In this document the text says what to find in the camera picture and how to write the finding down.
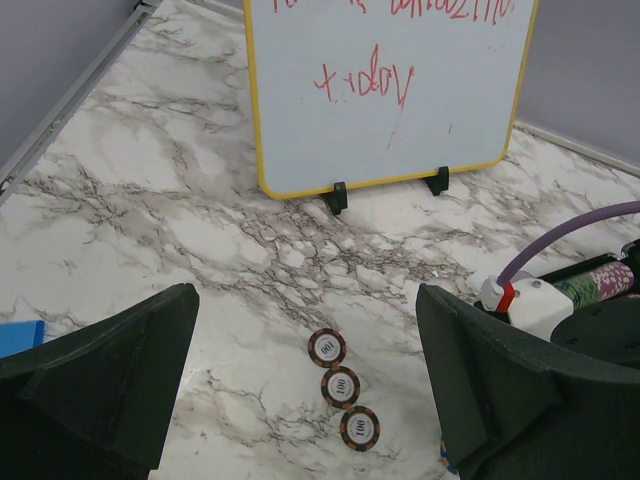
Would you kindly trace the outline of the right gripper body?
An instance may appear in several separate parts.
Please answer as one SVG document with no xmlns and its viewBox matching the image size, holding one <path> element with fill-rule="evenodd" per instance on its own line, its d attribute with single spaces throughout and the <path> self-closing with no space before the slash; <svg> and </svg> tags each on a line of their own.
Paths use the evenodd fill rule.
<svg viewBox="0 0 640 480">
<path fill-rule="evenodd" d="M 580 309 L 555 327 L 551 342 L 638 370 L 639 300 L 614 299 Z"/>
</svg>

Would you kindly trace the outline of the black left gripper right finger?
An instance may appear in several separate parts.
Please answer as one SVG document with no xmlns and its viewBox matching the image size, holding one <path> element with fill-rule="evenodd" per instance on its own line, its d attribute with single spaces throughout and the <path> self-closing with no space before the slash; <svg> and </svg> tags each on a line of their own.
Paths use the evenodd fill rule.
<svg viewBox="0 0 640 480">
<path fill-rule="evenodd" d="M 464 479 L 635 479 L 639 369 L 573 352 L 437 286 L 416 315 L 442 434 Z"/>
</svg>

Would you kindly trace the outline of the blue 10 poker chip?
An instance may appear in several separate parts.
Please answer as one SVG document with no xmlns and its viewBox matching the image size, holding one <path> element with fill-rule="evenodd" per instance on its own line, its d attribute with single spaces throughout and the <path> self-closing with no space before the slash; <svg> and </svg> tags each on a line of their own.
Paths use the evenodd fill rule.
<svg viewBox="0 0 640 480">
<path fill-rule="evenodd" d="M 446 447 L 446 442 L 445 442 L 445 437 L 442 436 L 440 438 L 440 444 L 439 444 L 439 455 L 440 455 L 440 462 L 442 463 L 442 465 L 453 475 L 458 476 L 459 475 L 459 471 L 458 469 L 455 467 L 455 465 L 451 462 L 447 447 Z"/>
</svg>

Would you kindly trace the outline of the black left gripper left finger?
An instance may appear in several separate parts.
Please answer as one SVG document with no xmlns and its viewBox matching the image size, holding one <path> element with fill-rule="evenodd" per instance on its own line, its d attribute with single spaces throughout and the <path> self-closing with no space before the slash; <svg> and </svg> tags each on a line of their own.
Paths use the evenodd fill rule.
<svg viewBox="0 0 640 480">
<path fill-rule="evenodd" d="M 146 479 L 158 468 L 199 295 L 171 286 L 1 361 L 4 479 Z"/>
</svg>

